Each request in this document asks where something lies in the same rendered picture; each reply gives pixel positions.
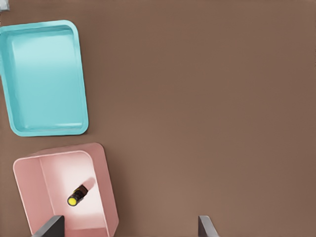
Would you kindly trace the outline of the pink open box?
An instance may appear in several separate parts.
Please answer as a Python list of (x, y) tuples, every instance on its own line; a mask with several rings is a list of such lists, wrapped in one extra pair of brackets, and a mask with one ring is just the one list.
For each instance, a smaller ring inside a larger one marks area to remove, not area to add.
[[(39, 151), (13, 164), (29, 228), (34, 234), (51, 217), (65, 217), (65, 237), (113, 237), (119, 218), (105, 151), (87, 143)], [(87, 195), (76, 206), (68, 197), (80, 185)]]

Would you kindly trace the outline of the pale blue-green tray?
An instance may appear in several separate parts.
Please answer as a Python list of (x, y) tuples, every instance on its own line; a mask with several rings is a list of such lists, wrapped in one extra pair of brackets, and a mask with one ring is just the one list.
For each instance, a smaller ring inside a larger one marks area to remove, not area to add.
[(81, 135), (88, 129), (79, 33), (73, 22), (0, 27), (0, 77), (16, 135)]

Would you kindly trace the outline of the yellow-capped black button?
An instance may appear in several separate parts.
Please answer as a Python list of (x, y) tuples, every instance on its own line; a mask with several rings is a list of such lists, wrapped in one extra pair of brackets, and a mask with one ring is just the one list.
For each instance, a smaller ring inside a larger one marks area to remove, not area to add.
[(67, 204), (69, 206), (78, 205), (83, 198), (87, 195), (88, 189), (84, 185), (80, 185), (74, 192), (68, 197)]

